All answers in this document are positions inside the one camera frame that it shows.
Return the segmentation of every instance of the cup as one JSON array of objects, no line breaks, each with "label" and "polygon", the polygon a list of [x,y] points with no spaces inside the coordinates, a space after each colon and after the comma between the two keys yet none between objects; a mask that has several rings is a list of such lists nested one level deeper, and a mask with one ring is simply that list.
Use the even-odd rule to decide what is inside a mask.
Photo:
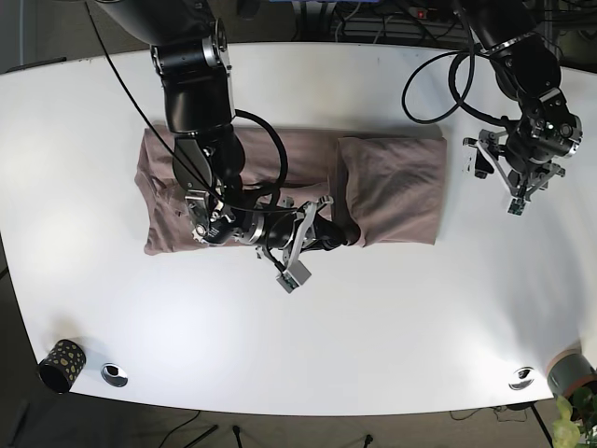
[{"label": "cup", "polygon": [[62,339],[37,366],[39,379],[58,394],[71,390],[85,367],[85,352],[76,343]]}]

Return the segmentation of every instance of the white table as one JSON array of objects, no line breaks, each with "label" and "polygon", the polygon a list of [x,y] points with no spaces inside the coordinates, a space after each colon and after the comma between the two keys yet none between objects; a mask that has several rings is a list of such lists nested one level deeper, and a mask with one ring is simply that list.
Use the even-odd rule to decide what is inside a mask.
[{"label": "white table", "polygon": [[[437,133],[399,103],[435,54],[232,46],[235,105],[285,127]],[[149,55],[115,63],[162,119]],[[450,107],[448,64],[413,85],[418,116]],[[462,140],[482,123],[458,112],[440,123],[450,164],[436,245],[306,254],[313,276],[289,296],[252,248],[144,254],[146,205],[132,181],[144,123],[104,59],[0,77],[0,230],[36,357],[71,338],[89,359],[73,391],[210,411],[421,413],[549,397],[541,378],[510,390],[512,372],[542,370],[579,334],[597,361],[597,77],[565,70],[562,87],[585,141],[523,217],[506,213],[497,177],[468,171]],[[470,99],[518,116],[483,61]],[[126,387],[102,380],[108,361]]]}]

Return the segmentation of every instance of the pink cloth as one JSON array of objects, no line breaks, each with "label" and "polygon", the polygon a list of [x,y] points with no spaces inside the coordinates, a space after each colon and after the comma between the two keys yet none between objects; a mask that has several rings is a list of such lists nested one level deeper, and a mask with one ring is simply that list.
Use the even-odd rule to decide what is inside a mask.
[{"label": "pink cloth", "polygon": [[[174,147],[167,128],[156,128]],[[274,180],[280,166],[268,134],[255,128],[238,128],[236,134],[246,155],[244,184]],[[338,132],[296,130],[278,134],[289,166],[282,199],[291,196],[300,205],[330,194],[334,198],[331,218],[350,244],[435,242],[445,183],[444,139],[361,139]],[[135,183],[149,212],[147,254],[206,247],[192,239],[185,192],[174,178],[172,156],[148,129],[141,142]],[[329,209],[323,215],[330,217]]]}]

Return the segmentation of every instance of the folded cloth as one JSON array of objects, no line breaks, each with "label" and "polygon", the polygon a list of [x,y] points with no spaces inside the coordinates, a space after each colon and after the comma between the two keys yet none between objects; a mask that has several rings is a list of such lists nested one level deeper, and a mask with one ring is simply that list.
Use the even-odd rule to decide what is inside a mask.
[{"label": "folded cloth", "polygon": [[[161,125],[156,129],[169,147],[174,147],[168,129]],[[273,181],[280,163],[268,134],[255,128],[235,131],[246,155],[243,183]],[[344,136],[347,133],[296,130],[278,134],[288,154],[281,200],[290,196],[295,205],[301,205],[330,194],[334,205],[322,214],[328,218],[331,214],[349,244],[435,242],[445,183],[444,139],[365,139]],[[172,156],[149,129],[141,143],[134,180],[149,213],[148,255],[207,247],[191,236],[185,192],[174,177]]]}]

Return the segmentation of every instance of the green leaf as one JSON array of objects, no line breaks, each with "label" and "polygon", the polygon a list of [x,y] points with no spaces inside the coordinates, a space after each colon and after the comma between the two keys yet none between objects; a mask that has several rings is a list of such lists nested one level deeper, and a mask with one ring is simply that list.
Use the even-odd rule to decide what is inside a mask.
[{"label": "green leaf", "polygon": [[572,394],[572,404],[574,404],[575,408],[579,411],[585,410],[588,405],[591,405],[592,401],[593,393],[588,387],[579,387],[575,390],[574,394]]}]

